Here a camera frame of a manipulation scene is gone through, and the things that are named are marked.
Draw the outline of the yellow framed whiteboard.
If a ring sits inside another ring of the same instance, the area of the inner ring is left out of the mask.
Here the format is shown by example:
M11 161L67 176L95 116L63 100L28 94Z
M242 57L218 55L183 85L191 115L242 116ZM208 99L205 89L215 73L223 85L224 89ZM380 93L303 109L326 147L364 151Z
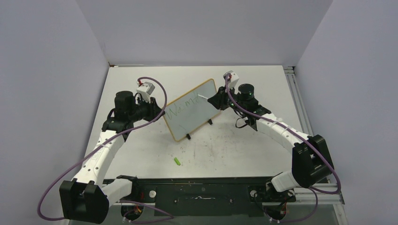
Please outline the yellow framed whiteboard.
M208 79L166 106L164 120L174 141L179 142L218 116L221 111L206 99L217 93L214 79Z

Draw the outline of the green marker cap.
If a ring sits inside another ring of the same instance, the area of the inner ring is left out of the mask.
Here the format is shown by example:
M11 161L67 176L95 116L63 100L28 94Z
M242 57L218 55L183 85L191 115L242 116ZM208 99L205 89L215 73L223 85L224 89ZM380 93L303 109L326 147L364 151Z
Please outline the green marker cap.
M178 160L178 158L174 158L174 161L175 161L175 163L178 165L178 166L180 166L181 165L181 163L180 163L180 161Z

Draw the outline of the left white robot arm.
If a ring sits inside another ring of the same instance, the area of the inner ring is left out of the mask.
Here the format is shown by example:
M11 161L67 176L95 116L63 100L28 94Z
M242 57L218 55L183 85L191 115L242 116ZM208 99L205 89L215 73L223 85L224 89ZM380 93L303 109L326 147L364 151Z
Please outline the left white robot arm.
M101 224L110 206L125 198L134 202L140 189L131 178L117 178L102 187L105 175L118 150L126 142L134 123L140 120L155 122L164 113L151 91L120 91L115 106L103 123L95 149L83 161L83 166L71 181L63 181L59 188L63 215L66 219Z

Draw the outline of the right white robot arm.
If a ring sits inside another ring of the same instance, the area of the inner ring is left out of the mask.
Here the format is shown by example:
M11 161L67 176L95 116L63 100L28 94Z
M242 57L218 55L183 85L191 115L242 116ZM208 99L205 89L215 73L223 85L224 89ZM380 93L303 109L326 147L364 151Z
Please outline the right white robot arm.
M324 194L337 194L335 191L321 190L314 184L335 175L325 139L320 135L310 136L291 128L270 110L259 104L254 96L254 86L241 84L238 93L234 88L220 87L217 93L207 101L218 110L231 108L245 120L245 124L261 132L282 145L292 155L292 166L289 171L274 176L265 188L268 199L279 200L284 191L296 187L310 188Z

